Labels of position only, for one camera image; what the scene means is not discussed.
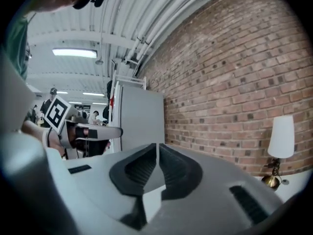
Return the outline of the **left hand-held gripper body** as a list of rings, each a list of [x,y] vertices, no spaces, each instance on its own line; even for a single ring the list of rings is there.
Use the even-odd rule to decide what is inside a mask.
[[[45,120],[57,133],[64,148],[73,148],[70,130],[79,123],[79,111],[60,96],[55,96],[45,115]]]

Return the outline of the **person's left forearm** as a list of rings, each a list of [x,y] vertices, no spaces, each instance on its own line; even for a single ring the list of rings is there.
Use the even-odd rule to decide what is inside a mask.
[[[43,144],[44,148],[56,149],[61,156],[64,156],[65,150],[61,146],[58,135],[54,130],[39,127],[29,120],[25,121],[22,124],[21,130],[23,133],[26,133],[38,139]]]

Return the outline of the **bundle of white ceiling pipes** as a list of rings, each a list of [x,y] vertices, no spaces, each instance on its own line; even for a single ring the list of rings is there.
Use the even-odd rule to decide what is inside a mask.
[[[148,48],[152,44],[152,41],[156,39],[157,34],[161,31],[161,29],[166,28],[167,24],[171,23],[175,16],[179,15],[179,13],[184,11],[195,1],[196,0],[158,0],[139,29],[135,42],[127,56],[124,58],[124,62],[131,62],[135,51],[139,45],[142,44],[139,54],[135,60],[135,63],[137,63],[147,52]]]

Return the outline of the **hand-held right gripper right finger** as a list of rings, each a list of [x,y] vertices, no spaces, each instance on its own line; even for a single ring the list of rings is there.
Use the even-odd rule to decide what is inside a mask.
[[[166,188],[148,235],[262,235],[282,216],[276,193],[220,158],[161,144]]]

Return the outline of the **white shade table lamp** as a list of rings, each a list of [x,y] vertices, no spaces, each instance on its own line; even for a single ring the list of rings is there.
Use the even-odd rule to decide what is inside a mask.
[[[282,159],[294,155],[295,133],[293,116],[284,115],[273,119],[271,137],[268,146],[268,154],[271,157],[264,167],[271,169],[271,174],[264,176],[261,181],[272,190],[277,190],[282,183],[279,175]]]

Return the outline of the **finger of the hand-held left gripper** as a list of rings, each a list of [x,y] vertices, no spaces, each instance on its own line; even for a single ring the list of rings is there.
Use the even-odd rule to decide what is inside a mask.
[[[103,141],[119,138],[123,135],[120,127],[81,124],[76,125],[76,140]]]

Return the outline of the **white desk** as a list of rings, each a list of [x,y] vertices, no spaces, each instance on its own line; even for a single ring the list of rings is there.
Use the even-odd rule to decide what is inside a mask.
[[[148,154],[140,156],[140,167],[143,171],[144,178],[142,187],[143,195],[141,198],[148,223],[152,221],[160,210],[162,193],[166,188],[164,175],[159,165],[159,147],[160,145],[156,145],[155,153],[149,152]],[[293,198],[297,197],[305,189],[309,182],[310,175],[309,172],[300,172],[291,176],[282,177],[282,180],[287,179],[290,183],[288,185],[281,183],[279,188],[273,191],[283,202],[284,212],[287,210],[288,204],[293,201]],[[259,176],[252,177],[261,181],[261,177]]]

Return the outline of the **tall grey metal cabinet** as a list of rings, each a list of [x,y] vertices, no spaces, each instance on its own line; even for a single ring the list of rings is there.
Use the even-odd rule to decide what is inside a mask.
[[[122,128],[123,135],[110,140],[108,153],[165,142],[164,104],[160,93],[117,83],[110,120],[109,125]]]

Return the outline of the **rectangular ceiling light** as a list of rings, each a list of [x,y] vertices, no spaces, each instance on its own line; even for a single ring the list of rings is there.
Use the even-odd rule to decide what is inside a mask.
[[[84,58],[97,58],[96,50],[80,49],[80,48],[54,48],[52,50],[55,56],[75,56]]]

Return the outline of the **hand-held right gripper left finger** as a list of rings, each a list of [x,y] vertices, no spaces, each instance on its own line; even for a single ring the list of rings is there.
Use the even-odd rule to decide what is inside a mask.
[[[141,196],[122,194],[122,185],[116,186],[110,178],[110,169],[118,162],[155,151],[153,143],[127,152],[65,161],[55,149],[47,149],[58,200],[52,212],[52,234],[157,235],[146,219]]]

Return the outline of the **person's green shirt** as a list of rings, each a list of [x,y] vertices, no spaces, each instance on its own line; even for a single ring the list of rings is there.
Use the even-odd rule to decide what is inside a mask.
[[[27,40],[28,21],[20,17],[12,21],[5,31],[3,48],[17,74],[25,81],[30,53]]]

